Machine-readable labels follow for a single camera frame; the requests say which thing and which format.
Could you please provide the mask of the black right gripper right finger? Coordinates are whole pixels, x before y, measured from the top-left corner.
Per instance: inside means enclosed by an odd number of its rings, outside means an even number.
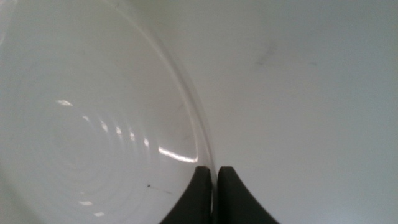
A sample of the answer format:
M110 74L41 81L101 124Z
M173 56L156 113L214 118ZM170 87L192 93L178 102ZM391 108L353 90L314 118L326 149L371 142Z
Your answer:
M218 172L218 223L278 224L243 184L235 169L222 166Z

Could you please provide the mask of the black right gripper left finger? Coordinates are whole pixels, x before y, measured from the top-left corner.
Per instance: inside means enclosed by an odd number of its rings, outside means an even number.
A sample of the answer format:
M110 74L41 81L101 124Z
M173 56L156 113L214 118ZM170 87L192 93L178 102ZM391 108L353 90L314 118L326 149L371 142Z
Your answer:
M160 224L209 224L212 204L211 172L197 166L178 202Z

